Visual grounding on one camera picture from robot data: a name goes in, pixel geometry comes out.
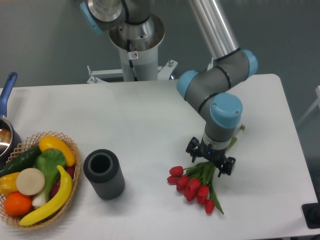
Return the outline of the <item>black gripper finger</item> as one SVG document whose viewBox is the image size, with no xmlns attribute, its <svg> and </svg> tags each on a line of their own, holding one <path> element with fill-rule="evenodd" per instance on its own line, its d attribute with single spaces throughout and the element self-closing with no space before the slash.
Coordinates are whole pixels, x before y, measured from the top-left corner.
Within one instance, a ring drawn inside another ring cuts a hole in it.
<svg viewBox="0 0 320 240">
<path fill-rule="evenodd" d="M 200 146 L 201 144 L 199 140 L 196 137 L 192 137 L 185 149 L 185 152 L 192 157 L 192 163 L 194 163 L 195 160 L 201 156 L 201 150 L 199 149 Z"/>
<path fill-rule="evenodd" d="M 228 175 L 230 176 L 234 170 L 236 163 L 236 159 L 234 157 L 226 157 L 224 156 L 221 161 L 218 163 L 218 177 L 221 175 Z"/>
</svg>

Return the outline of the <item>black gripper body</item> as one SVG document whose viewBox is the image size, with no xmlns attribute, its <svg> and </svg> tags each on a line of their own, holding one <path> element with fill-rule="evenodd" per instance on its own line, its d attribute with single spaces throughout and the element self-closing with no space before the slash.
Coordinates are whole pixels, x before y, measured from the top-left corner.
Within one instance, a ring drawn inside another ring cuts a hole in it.
<svg viewBox="0 0 320 240">
<path fill-rule="evenodd" d="M 199 150 L 200 157 L 214 163 L 217 168 L 224 167 L 227 147 L 222 149 L 214 149 L 211 143 L 205 143 L 205 141 L 202 139 Z"/>
</svg>

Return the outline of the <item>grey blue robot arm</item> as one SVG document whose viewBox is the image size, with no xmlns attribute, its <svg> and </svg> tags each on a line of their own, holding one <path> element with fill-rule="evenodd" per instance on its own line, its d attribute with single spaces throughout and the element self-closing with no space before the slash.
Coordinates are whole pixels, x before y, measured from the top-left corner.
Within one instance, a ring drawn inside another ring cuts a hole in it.
<svg viewBox="0 0 320 240">
<path fill-rule="evenodd" d="M 213 58 L 206 71 L 189 70 L 177 81 L 182 98 L 205 120 L 202 139 L 192 138 L 186 151 L 214 163 L 220 174 L 230 175 L 236 160 L 225 155 L 239 124 L 243 105 L 229 90 L 254 75 L 258 62 L 242 50 L 217 0 L 189 2 Z M 164 38 L 162 21 L 147 0 L 85 0 L 80 10 L 96 33 L 108 32 L 120 54 L 126 82 L 159 78 L 158 46 Z"/>
</svg>

